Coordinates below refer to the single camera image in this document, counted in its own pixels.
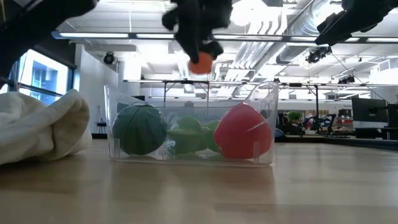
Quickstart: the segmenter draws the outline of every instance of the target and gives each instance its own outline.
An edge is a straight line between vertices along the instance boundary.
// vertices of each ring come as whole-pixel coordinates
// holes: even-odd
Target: desk
[[[106,141],[0,167],[0,223],[398,223],[398,154],[277,144],[265,169],[110,162]]]

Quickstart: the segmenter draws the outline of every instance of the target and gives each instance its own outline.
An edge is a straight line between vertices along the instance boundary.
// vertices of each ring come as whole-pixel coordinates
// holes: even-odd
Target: security camera
[[[107,52],[104,57],[104,63],[107,65],[114,65],[117,62],[114,52]]]

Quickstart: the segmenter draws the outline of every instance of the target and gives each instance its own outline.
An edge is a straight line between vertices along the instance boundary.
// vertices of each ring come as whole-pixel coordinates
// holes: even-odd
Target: window
[[[28,50],[20,59],[19,91],[45,104],[51,104],[68,90],[70,69],[34,50]]]
[[[4,86],[2,86],[2,88],[0,89],[0,94],[1,93],[7,93],[8,92],[8,85],[5,84]]]

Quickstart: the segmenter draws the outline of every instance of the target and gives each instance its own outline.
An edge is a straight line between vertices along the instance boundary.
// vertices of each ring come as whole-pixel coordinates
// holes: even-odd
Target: ceiling
[[[29,0],[15,1],[24,5]],[[281,13],[283,12],[286,15],[287,23],[291,22],[295,15],[309,2],[310,0],[297,0],[295,7],[281,10]],[[169,1],[162,0],[101,0],[93,11],[84,16],[67,20],[58,29],[64,32],[167,32],[162,26],[161,18],[163,13],[172,7],[173,5]],[[398,34],[397,23],[398,13],[394,10],[375,29],[366,34],[356,35],[396,36]],[[254,20],[247,26],[237,26],[232,22],[228,29],[216,30],[215,32],[247,34],[250,32],[250,28],[255,25],[256,21]],[[173,71],[178,70],[177,62],[181,59],[177,54],[171,54],[169,45],[171,41],[166,40],[91,40],[85,43],[97,46],[91,53],[99,58],[114,47],[115,54],[120,60],[124,60],[123,58],[129,52],[123,52],[120,48],[127,49],[127,51],[136,49],[142,57],[142,74],[151,78],[156,78],[157,74],[162,74],[162,78],[165,77],[165,74],[172,74]],[[243,48],[242,42],[222,42],[221,44],[224,47],[224,54],[218,57],[214,67],[217,63],[231,63],[234,59],[237,59],[239,51]],[[309,78],[311,81],[322,80],[322,82],[335,83],[337,80],[332,80],[331,77],[346,71],[346,67],[348,69],[354,68],[358,77],[366,81],[369,78],[368,69],[370,67],[389,57],[398,56],[398,45],[338,44],[332,48],[335,57],[329,55],[318,64],[308,68],[308,65],[304,62],[304,57],[309,49],[311,47],[308,47],[301,53],[301,56],[295,58],[288,66],[275,65],[274,62],[267,61],[261,67],[256,67],[255,77],[251,78],[270,79],[274,76],[280,76],[279,74],[282,72],[284,75],[280,77],[283,79],[282,82],[291,82],[290,80],[307,82]],[[252,52],[245,54],[254,54],[256,48],[253,47],[251,50]],[[265,51],[257,57],[263,58],[266,54],[270,54],[270,51]],[[216,75],[209,77],[211,79],[217,78]]]

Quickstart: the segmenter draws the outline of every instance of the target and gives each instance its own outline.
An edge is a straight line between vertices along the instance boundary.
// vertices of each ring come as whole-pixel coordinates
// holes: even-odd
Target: table surface
[[[0,223],[398,223],[398,154],[277,144],[267,168],[110,162],[106,141],[0,167]]]

